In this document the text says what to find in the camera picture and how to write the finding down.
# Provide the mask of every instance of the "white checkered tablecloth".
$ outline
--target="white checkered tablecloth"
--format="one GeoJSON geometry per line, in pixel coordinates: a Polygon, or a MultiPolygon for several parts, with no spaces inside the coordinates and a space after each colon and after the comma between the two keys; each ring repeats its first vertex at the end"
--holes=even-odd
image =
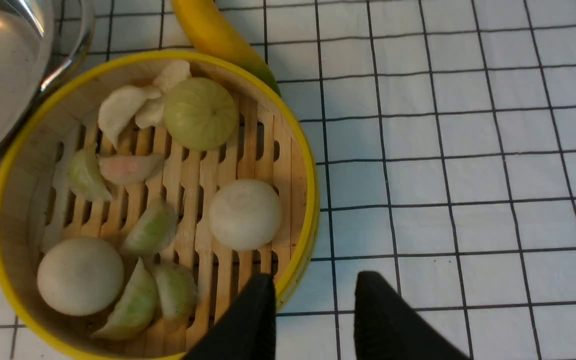
{"type": "MultiPolygon", "coordinates": [[[[78,30],[56,0],[61,52],[78,30]]],[[[85,68],[190,48],[162,0],[94,0],[85,68]]],[[[381,272],[477,360],[576,359],[576,0],[217,0],[302,120],[321,224],[278,359],[352,360],[381,272]]],[[[0,290],[0,360],[64,359],[0,290]]]]}

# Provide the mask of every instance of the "bamboo steamer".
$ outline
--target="bamboo steamer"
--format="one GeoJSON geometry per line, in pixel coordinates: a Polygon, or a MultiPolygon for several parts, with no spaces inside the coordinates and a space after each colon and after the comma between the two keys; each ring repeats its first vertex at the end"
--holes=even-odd
{"type": "Polygon", "coordinates": [[[0,169],[0,285],[23,323],[75,359],[179,359],[226,312],[252,274],[274,275],[278,309],[297,286],[314,248],[319,219],[315,163],[304,133],[270,88],[237,66],[204,54],[153,51],[102,64],[51,96],[15,139],[0,169]],[[164,128],[129,125],[120,155],[162,154],[163,170],[144,184],[112,186],[112,202],[88,202],[70,191],[73,153],[97,146],[115,153],[97,126],[99,105],[126,84],[146,85],[175,59],[190,62],[194,76],[226,87],[238,104],[239,131],[218,150],[187,150],[164,128]],[[283,209],[276,237],[255,251],[233,251],[208,227],[208,207],[218,189],[237,178],[274,186],[283,209]],[[178,211],[176,238],[157,256],[194,269],[199,303],[187,324],[166,333],[161,321],[130,341],[91,340],[112,307],[69,317],[39,296],[36,273],[44,242],[100,237],[121,245],[146,206],[166,199],[178,211]]]}

